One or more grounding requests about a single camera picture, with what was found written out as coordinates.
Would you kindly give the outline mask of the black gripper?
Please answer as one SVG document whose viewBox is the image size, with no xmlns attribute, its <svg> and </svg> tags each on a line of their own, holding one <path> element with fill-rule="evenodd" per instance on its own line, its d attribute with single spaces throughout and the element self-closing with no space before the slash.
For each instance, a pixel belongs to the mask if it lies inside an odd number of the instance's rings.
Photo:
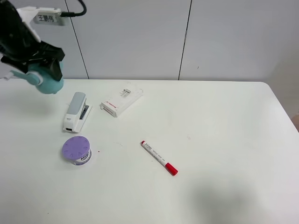
<svg viewBox="0 0 299 224">
<path fill-rule="evenodd" d="M 52 79 L 62 79 L 60 61 L 65 57 L 63 50 L 36 40 L 8 0 L 0 2 L 0 53 L 2 63 L 23 73 L 28 72 L 28 63 L 42 62 L 46 63 Z"/>
</svg>

